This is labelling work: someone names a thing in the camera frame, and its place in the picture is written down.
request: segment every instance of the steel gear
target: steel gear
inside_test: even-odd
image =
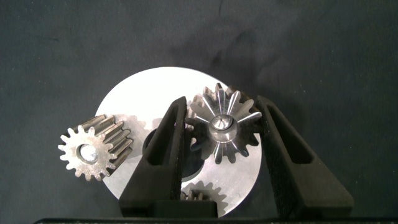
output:
[[[259,144],[253,127],[262,114],[249,112],[253,104],[253,99],[242,102],[240,91],[224,91],[219,83],[215,92],[205,87],[202,95],[194,97],[185,118],[193,126],[188,129],[193,138],[191,150],[202,149],[202,159],[213,154],[216,164],[221,163],[223,156],[235,163],[237,152],[247,157],[246,145]]]
[[[225,208],[228,203],[223,200],[227,198],[227,195],[220,194],[221,187],[213,189],[213,183],[207,183],[199,181],[195,184],[190,183],[183,189],[181,189],[181,200],[212,200],[217,203],[217,211],[219,217],[225,214]]]
[[[85,175],[86,180],[94,176],[102,180],[110,176],[127,158],[132,149],[132,139],[126,136],[130,130],[123,130],[123,122],[117,124],[115,117],[96,116],[75,128],[68,128],[68,134],[62,135],[65,143],[58,148],[65,154],[61,160],[69,161],[67,169],[76,169],[75,175]]]

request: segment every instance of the aluminum plate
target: aluminum plate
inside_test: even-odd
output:
[[[116,122],[124,121],[130,129],[128,138],[132,153],[112,174],[103,179],[112,194],[119,198],[142,157],[142,145],[148,134],[156,129],[170,104],[185,96],[187,106],[205,86],[214,88],[219,80],[196,70],[178,67],[160,67],[132,75],[117,84],[100,104],[96,115],[115,115]],[[236,162],[227,159],[216,165],[214,156],[204,163],[196,177],[182,182],[182,190],[190,188],[208,191],[218,204],[221,217],[236,208],[251,191],[261,164],[261,144],[248,146],[249,157],[236,155]]]

